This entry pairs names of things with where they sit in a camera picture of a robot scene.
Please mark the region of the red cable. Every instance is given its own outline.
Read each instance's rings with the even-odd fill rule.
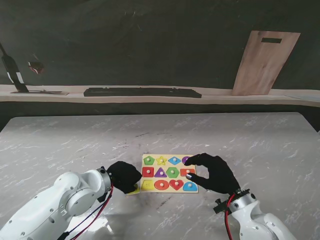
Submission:
[[[113,191],[114,191],[114,186],[111,185],[110,194],[109,194],[108,198],[106,199],[105,204],[101,207],[101,209],[99,210],[99,212],[97,213],[97,215],[95,216],[93,221],[87,227],[85,227],[81,232],[79,232],[77,235],[75,235],[73,238],[71,238],[71,240],[76,240],[85,230],[87,230],[95,222],[95,220],[97,220],[97,218],[100,216],[101,212],[104,210],[104,208],[107,206],[109,200],[111,199]]]
[[[227,204],[226,204],[226,210],[225,210],[225,213],[224,213],[224,223],[225,223],[226,233],[228,234],[228,237],[229,237],[230,240],[233,240],[233,238],[232,238],[232,235],[231,235],[231,232],[230,232],[230,228],[229,228],[229,223],[228,223],[228,213],[229,213],[228,207],[229,207],[232,199],[233,199],[235,196],[236,196],[236,195],[233,194],[233,195],[231,195],[231,196],[229,197],[229,200],[228,200],[228,202],[227,202]]]

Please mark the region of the red oval puzzle piece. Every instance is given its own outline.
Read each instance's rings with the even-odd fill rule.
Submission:
[[[173,187],[176,191],[179,190],[183,185],[184,185],[184,181],[182,180],[171,180],[170,182],[170,186]]]
[[[158,190],[166,190],[169,187],[169,183],[166,180],[158,180],[154,183],[154,187]]]

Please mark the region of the wooden puzzle board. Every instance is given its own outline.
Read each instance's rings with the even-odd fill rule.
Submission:
[[[184,165],[184,162],[191,156],[181,154],[144,154],[142,156],[141,192],[198,193],[198,185],[185,177],[188,171],[196,173],[194,165]]]

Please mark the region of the red square puzzle piece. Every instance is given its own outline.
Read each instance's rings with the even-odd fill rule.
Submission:
[[[154,177],[154,168],[151,166],[144,166],[142,168],[142,177],[153,178]]]
[[[188,173],[192,173],[192,174],[195,174],[196,171],[194,169],[190,169],[190,168],[181,168],[180,169],[180,174],[182,177],[185,177]]]

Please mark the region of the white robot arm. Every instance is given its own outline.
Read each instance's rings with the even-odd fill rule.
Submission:
[[[96,200],[103,202],[110,187],[104,168],[66,172],[10,218],[0,230],[0,240],[57,240],[72,217],[85,213]]]
[[[240,239],[297,240],[279,218],[260,210],[260,201],[249,191],[239,191],[228,207],[231,215],[240,223]],[[219,199],[216,202],[216,213],[227,209],[226,202]]]

